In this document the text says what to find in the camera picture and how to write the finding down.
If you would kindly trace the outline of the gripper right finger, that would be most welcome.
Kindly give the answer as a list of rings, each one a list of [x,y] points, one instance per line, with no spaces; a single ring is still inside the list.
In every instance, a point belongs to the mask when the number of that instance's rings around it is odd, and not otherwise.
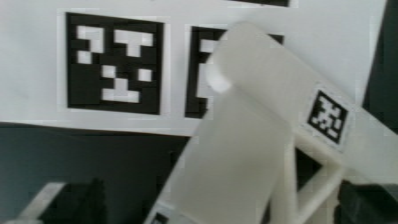
[[[398,224],[398,184],[342,182],[335,224]]]

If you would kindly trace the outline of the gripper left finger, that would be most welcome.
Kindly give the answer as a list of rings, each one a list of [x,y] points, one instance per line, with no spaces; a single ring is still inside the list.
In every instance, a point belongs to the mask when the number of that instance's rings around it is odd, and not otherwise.
[[[104,181],[51,182],[12,224],[107,224]]]

